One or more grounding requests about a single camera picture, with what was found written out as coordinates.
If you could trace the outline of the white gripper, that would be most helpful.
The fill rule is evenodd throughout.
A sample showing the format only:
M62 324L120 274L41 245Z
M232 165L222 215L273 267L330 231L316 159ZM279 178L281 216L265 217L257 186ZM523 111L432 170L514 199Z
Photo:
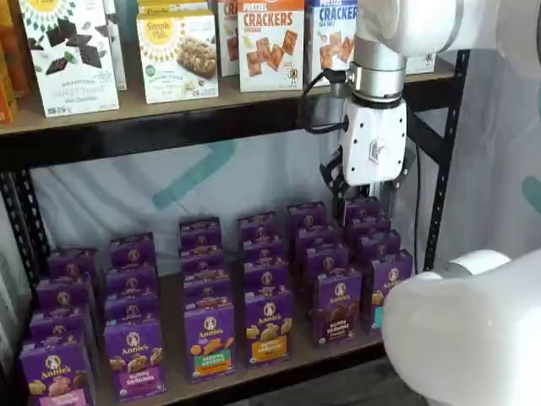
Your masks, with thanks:
M332 216L338 225L346 220L346 194L350 186L380 184L383 212L393 217L398 190L417 160L414 149L406 147L407 104L394 107L365 107L353 97L344 105L347 130L339 136L339 147L320 164L320 175L332 194Z

